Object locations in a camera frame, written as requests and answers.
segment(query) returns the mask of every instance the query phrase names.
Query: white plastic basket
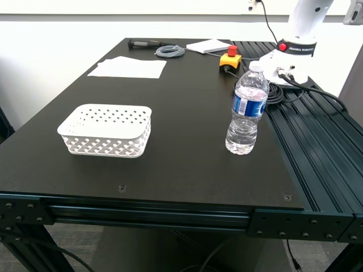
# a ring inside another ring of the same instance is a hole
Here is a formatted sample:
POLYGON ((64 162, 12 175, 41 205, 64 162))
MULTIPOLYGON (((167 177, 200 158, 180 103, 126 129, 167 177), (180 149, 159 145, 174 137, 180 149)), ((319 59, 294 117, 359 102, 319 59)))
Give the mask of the white plastic basket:
POLYGON ((151 109, 143 106, 81 105, 58 127, 69 152, 135 158, 151 132, 151 109))

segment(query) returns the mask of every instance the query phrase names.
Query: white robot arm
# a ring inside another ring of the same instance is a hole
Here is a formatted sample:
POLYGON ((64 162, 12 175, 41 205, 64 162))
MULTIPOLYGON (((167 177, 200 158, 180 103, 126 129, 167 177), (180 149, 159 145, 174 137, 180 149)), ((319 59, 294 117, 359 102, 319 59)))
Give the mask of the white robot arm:
MULTIPOLYGON (((293 74, 296 81, 307 81, 306 63, 313 56, 316 27, 323 22, 334 0, 299 0, 289 17, 286 36, 278 42, 277 48, 263 56, 265 76, 276 84, 289 85, 278 77, 284 70, 293 74)), ((363 0, 352 0, 344 24, 363 24, 363 0)))

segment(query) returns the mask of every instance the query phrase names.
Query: white paper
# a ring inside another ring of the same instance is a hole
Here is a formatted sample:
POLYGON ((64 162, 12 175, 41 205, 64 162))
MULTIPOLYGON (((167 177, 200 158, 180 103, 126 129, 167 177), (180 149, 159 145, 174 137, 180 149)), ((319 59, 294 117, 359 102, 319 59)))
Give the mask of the white paper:
POLYGON ((140 61, 117 57, 98 64, 89 77, 160 78, 166 61, 140 61))
POLYGON ((230 46, 230 44, 218 41, 216 39, 212 39, 208 41, 201 41, 198 43, 196 42, 195 44, 188 44, 187 49, 205 54, 210 52, 226 50, 228 49, 228 46, 230 46))

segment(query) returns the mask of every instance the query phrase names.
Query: bottle cap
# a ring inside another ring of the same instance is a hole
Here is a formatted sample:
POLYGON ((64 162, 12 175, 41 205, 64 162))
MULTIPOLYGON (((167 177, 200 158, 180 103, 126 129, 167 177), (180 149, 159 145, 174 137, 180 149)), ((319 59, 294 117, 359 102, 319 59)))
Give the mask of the bottle cap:
POLYGON ((265 70, 259 61, 251 61, 249 68, 253 72, 263 72, 265 70))
POLYGON ((228 56, 229 57, 234 57, 237 55, 237 46, 235 45, 230 45, 228 46, 228 56))

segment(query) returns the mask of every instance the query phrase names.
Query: red emergency stop button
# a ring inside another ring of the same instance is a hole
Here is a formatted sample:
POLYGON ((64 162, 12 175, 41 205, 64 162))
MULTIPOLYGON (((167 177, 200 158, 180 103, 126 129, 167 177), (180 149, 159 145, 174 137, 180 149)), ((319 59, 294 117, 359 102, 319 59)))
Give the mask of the red emergency stop button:
POLYGON ((286 44, 279 44, 278 48, 280 48, 281 51, 286 51, 288 46, 286 44))
POLYGON ((235 45, 228 46, 228 56, 234 57, 236 55, 237 55, 237 46, 235 45))

